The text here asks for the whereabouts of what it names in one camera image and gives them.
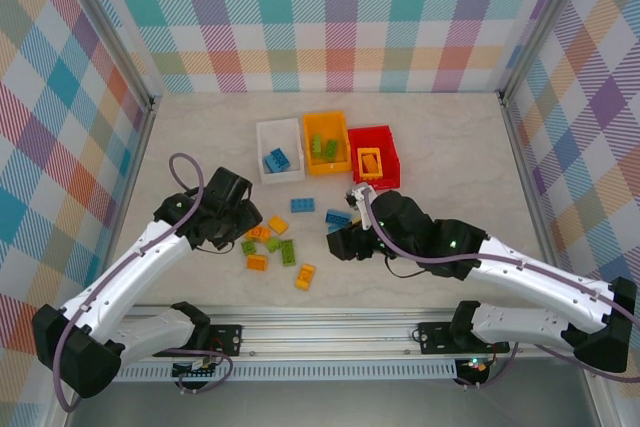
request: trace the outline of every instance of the green lego brick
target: green lego brick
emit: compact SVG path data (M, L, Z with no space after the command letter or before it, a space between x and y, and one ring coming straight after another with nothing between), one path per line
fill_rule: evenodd
M264 245L266 245L269 252L273 254L280 248L280 241L278 239L269 239L264 243Z
M316 159L322 157L322 135L316 134L313 136L313 141L311 142L311 153Z
M252 255L256 253L256 243L253 240L247 240L242 243L242 252L244 255Z
M338 141L330 140L327 142L327 150L324 151L324 158L329 162L336 160L336 154L338 153Z
M282 249L282 265L285 267L296 265L296 252L293 249L293 240L280 241L280 248Z

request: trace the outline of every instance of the plaid wall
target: plaid wall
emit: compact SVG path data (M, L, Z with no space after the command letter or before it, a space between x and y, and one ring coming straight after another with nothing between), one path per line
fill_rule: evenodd
M109 19L111 20L111 24L113 25L116 32L118 33L118 36L120 37L120 40L122 41L124 48L127 50L127 52L129 52L129 55L131 56L131 60L133 60L134 65L138 69L138 72L140 73L140 77L145 83L147 89L149 90L149 92L152 92L156 95L160 95L162 92L157 92L156 91L157 89L154 87L153 83L151 82L149 78L149 74L147 73L147 68L142 62L142 60L140 59L140 55L136 51L135 47L133 46L133 42L131 41L131 37L129 36L127 30L123 27L122 21L120 20L120 16L117 14L115 8L113 7L113 3L111 2L111 0L100 0L100 1L102 2L102 6L104 7L104 10L109 16Z
M492 91L530 14L524 0L125 1L173 92Z
M513 100L562 267L640 284L640 0L570 0Z
M545 8L547 7L548 2L549 0L538 0L536 2L535 7L533 8L533 10L531 11L531 14L529 15L529 19L527 20L525 28L520 34L520 37L518 38L518 43L516 44L516 47L513 49L513 52L511 53L511 57L509 57L509 62L507 62L507 67L506 69L504 69L502 77L500 78L500 82L498 86L499 90L504 89L507 81L509 80L509 77L511 77L513 68L516 65L516 62L518 61L518 59L520 58L520 54L522 53L522 49L524 48L525 45L527 45L527 42L529 42L531 35L533 34L536 26L538 25L538 20L540 20L540 16L542 15L542 12L544 12Z
M0 425L52 392L31 317L98 273L143 108L77 0L0 0Z

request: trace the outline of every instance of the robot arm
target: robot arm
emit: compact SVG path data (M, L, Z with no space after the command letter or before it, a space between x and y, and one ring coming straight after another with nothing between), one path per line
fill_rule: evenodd
M450 328L461 347L519 341L573 352L579 360L608 372L626 370L631 322L598 298L562 280L583 285L597 297L615 301L630 312L635 306L633 282L618 278L607 283L557 269L515 251L477 227L451 219L434 221L412 199L398 192L377 195L369 185L360 184L347 193L347 202L359 210L361 222L327 236L329 249L338 258L363 260L381 252L393 259L402 251L433 275L491 282L543 307L507 309L462 302ZM375 232L373 222L387 240ZM394 248L389 247L388 240ZM450 256L462 258L424 263Z
M165 199L154 221L99 279L59 310L44 305L36 312L32 325L38 359L52 369L62 333L74 322L62 350L60 377L80 397L88 398L101 392L131 362L169 348L209 350L209 318L186 302L150 319L121 321L160 274L191 250L205 241L222 249L262 221L251 200L244 199L250 191L249 181L218 169L189 220L153 248L141 250L178 225L192 209L196 189ZM133 260L123 267L130 258ZM88 302L105 278L110 281ZM79 309L83 313L75 321Z

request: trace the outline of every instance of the yellow lego brick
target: yellow lego brick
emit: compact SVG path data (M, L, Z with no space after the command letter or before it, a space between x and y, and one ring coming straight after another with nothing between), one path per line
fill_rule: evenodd
M303 264L298 274L298 280L296 280L296 287L301 290L309 290L315 271L316 268L313 265Z
M282 235L289 228L289 224L277 215L274 215L269 221L269 227L271 227L278 235Z
M364 170L366 170L368 174L378 173L378 162L376 161L376 158L373 155L371 154L363 155L362 163L364 164Z
M382 178L380 149L358 149L358 169L362 180Z
M259 270L264 272L267 270L269 261L264 255L249 255L247 256L247 269Z
M271 238L271 231L267 227L259 225L254 227L244 235L249 240L258 240L260 242L266 242Z

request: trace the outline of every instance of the marble surface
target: marble surface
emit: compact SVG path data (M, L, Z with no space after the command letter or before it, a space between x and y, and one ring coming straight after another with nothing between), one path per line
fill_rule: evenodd
M165 98L155 122L118 253L131 244L164 198L180 189L167 166L174 152L201 164L205 178L225 167L254 183L253 201L268 220L277 214L290 224L297 267L282 267L280 253L269 255L265 273L245 268L239 246L227 255L193 252L166 271L139 304L305 307L454 307L477 299L499 305L524 302L492 285L424 274L397 279L381 256L341 262L327 248L328 208L348 210L344 193L351 173L313 177L295 183L260 184L256 153L257 121L300 117L305 112L342 110L349 127L388 124L402 163L404 195L432 218L458 218L484 228L512 247L540 256L498 102L493 94L182 94ZM178 166L188 184L195 174ZM289 201L315 197L316 212L291 214ZM294 287L301 263L316 267L308 292ZM409 261L392 263L413 272Z

